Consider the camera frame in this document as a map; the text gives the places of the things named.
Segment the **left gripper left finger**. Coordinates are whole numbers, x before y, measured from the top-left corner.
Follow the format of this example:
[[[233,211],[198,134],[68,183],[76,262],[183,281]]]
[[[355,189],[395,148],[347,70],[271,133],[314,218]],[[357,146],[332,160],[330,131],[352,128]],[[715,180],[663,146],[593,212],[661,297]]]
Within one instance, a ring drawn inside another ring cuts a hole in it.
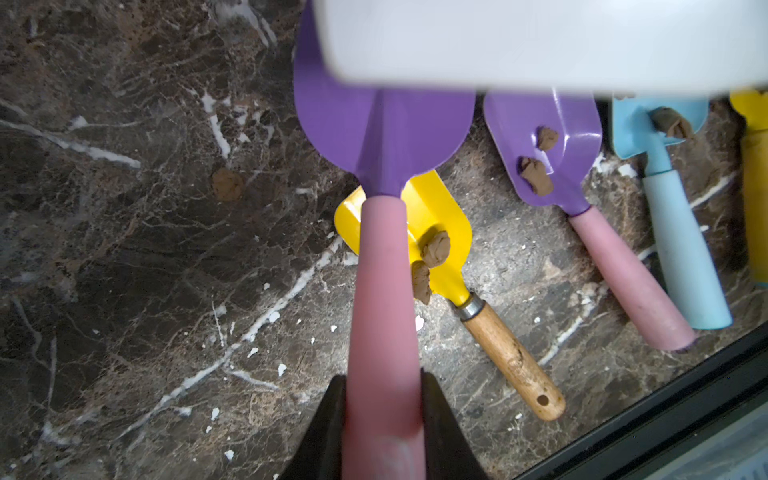
[[[280,474],[280,479],[341,478],[345,401],[346,376],[336,375],[331,379],[295,454]]]

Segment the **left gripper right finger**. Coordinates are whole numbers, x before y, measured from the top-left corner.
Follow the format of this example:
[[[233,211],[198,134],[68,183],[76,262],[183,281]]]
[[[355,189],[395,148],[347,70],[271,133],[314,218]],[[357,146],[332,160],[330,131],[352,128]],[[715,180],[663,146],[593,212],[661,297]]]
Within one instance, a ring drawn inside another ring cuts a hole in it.
[[[436,379],[421,371],[426,478],[482,479],[488,475],[473,454]]]

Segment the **yellow square trowel wooden handle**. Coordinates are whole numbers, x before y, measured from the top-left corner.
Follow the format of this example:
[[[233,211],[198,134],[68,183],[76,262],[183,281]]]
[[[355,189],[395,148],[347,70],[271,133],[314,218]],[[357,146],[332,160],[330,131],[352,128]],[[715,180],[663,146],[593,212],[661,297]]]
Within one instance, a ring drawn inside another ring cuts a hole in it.
[[[448,300],[464,327],[482,347],[521,398],[545,421],[561,417],[561,391],[479,295],[464,282],[472,245],[470,223],[435,171],[411,179],[402,200],[407,207],[409,259],[417,287],[415,297],[433,294]]]

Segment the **purple pointed trowel front row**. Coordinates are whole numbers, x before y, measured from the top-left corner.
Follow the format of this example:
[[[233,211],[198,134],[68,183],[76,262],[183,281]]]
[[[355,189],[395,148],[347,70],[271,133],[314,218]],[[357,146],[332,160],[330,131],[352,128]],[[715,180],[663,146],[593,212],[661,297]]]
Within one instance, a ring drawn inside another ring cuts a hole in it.
[[[422,380],[415,329],[408,222],[401,193],[445,163],[465,140],[469,91],[353,87],[336,79],[320,43],[320,11],[301,16],[293,67],[303,131],[321,156],[353,174],[361,210],[347,369],[341,475],[426,475]]]

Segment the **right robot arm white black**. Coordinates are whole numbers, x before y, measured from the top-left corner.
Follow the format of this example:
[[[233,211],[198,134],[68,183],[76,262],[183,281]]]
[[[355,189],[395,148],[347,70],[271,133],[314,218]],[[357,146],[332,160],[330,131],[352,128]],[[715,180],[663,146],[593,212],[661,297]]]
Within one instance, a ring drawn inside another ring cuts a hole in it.
[[[315,1],[354,84],[711,95],[767,82],[763,1]]]

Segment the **light blue trowel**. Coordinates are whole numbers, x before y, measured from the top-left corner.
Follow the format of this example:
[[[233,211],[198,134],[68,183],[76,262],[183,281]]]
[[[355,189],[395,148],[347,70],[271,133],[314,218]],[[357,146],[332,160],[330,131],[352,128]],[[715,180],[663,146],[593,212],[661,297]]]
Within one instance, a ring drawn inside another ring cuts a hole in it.
[[[709,99],[618,95],[611,104],[611,142],[621,159],[644,154],[642,183],[667,292],[696,330],[733,319],[711,253],[667,150],[704,126]]]

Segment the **purple square trowel front row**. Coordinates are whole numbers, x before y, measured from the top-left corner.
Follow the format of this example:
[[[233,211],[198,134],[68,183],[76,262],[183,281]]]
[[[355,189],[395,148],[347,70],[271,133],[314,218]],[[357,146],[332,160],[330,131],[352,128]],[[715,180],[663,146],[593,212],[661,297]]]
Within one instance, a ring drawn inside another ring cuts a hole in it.
[[[591,94],[490,91],[485,123],[518,196],[555,205],[582,240],[609,290],[646,343],[664,351],[696,335],[650,270],[586,198],[582,183],[601,151],[603,129]]]

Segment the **black front rail base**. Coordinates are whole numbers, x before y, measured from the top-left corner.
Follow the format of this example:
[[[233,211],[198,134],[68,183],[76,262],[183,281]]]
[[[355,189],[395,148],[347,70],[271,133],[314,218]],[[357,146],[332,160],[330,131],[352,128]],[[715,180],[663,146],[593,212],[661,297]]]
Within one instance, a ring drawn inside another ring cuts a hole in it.
[[[522,473],[524,479],[764,479],[767,327]]]

